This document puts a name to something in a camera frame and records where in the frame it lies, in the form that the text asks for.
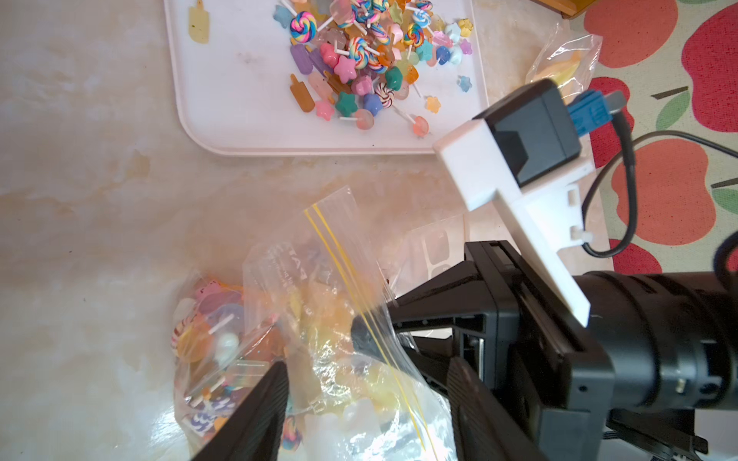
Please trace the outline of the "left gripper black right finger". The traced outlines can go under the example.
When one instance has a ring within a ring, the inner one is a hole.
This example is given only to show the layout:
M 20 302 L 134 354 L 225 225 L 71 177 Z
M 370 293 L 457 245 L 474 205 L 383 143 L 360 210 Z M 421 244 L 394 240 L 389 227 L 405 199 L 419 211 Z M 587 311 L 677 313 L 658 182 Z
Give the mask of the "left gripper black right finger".
M 447 390 L 458 459 L 532 461 L 545 458 L 465 360 L 453 358 L 450 361 Z

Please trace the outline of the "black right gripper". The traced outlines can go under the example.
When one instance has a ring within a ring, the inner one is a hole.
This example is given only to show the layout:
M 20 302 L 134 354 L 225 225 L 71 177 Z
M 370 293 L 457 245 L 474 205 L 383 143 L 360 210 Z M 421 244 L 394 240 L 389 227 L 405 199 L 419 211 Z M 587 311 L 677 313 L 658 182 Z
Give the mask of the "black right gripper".
M 597 459 L 615 372 L 592 326 L 584 327 L 507 242 L 471 242 L 465 260 L 399 299 L 384 295 L 355 318 L 355 346 L 380 335 L 450 328 L 459 346 L 482 344 L 482 284 L 496 326 L 484 341 L 492 362 L 470 367 L 543 460 Z M 453 338 L 413 337 L 403 349 L 436 392 L 457 392 Z

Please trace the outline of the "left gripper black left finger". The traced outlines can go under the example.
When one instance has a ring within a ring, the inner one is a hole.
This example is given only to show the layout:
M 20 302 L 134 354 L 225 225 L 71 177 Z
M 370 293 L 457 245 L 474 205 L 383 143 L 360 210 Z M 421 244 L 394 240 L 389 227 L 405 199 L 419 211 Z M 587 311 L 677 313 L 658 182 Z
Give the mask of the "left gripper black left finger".
M 287 404 L 288 367 L 277 362 L 192 460 L 277 460 Z

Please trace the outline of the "ziploc bag of candies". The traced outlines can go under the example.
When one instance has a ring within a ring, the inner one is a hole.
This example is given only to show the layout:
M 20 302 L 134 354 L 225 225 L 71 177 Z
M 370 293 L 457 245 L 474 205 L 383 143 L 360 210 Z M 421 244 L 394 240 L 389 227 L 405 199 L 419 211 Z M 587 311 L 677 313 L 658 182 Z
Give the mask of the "ziploc bag of candies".
M 565 104 L 588 90 L 601 55 L 603 38 L 573 32 L 566 22 L 542 48 L 526 76 L 526 83 L 542 80 L 555 83 Z

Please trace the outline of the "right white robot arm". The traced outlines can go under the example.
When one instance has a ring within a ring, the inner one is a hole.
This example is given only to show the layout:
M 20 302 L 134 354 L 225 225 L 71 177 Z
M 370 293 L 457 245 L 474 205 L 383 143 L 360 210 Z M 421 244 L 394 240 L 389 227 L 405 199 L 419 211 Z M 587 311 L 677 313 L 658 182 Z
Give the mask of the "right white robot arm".
M 737 278 L 575 278 L 580 323 L 505 241 L 470 242 L 456 266 L 390 305 L 394 333 L 449 328 L 407 350 L 451 405 L 461 460 L 593 460 L 607 439 L 655 460 L 702 460 L 699 409 L 737 407 Z

